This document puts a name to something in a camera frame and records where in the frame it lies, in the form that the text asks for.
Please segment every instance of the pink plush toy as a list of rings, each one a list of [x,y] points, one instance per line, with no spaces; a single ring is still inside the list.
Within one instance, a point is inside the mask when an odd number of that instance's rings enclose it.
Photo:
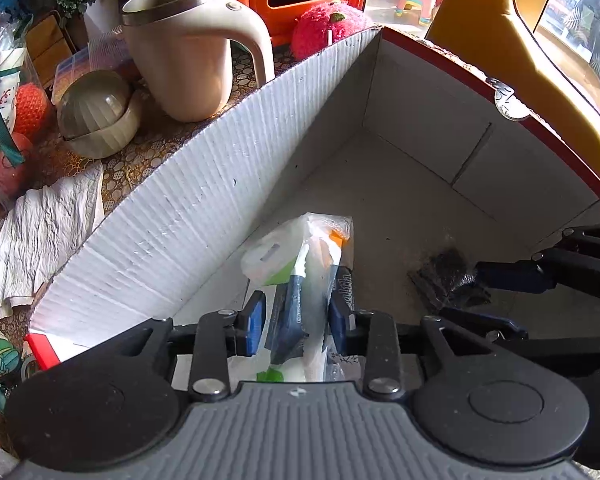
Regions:
[[[298,19],[291,37],[291,52],[296,59],[302,60],[328,45],[328,30],[335,43],[373,24],[368,16],[346,2],[333,0],[318,4]]]

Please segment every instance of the pink stool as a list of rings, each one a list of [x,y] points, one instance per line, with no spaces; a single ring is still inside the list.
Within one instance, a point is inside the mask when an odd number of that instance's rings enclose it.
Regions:
[[[433,8],[436,6],[436,0],[400,0],[398,5],[395,6],[395,13],[397,16],[401,16],[404,10],[404,6],[408,5],[420,9],[420,25],[429,25],[431,22],[431,13]]]

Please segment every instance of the crumpled napkin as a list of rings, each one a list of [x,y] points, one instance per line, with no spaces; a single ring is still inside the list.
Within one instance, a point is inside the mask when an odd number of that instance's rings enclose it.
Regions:
[[[100,161],[75,176],[30,189],[0,231],[0,319],[36,293],[104,218]]]

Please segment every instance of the white box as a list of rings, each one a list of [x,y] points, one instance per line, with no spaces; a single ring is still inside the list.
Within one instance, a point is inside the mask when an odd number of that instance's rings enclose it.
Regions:
[[[407,272],[443,246],[514,261],[567,225],[600,223],[596,175],[535,116],[500,115],[493,94],[475,69],[388,28],[335,43],[125,198],[53,279],[32,331],[89,347],[148,317],[240,307],[244,247],[307,211],[353,217],[359,307],[418,322]],[[600,333],[600,301],[568,289],[494,298],[492,312],[520,314],[532,335]]]

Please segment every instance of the beige mug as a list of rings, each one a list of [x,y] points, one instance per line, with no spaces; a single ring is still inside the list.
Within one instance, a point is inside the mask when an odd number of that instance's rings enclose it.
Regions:
[[[129,0],[122,23],[149,90],[178,121],[209,118],[229,100],[229,40],[251,52],[258,86],[274,77],[267,26],[237,0]]]

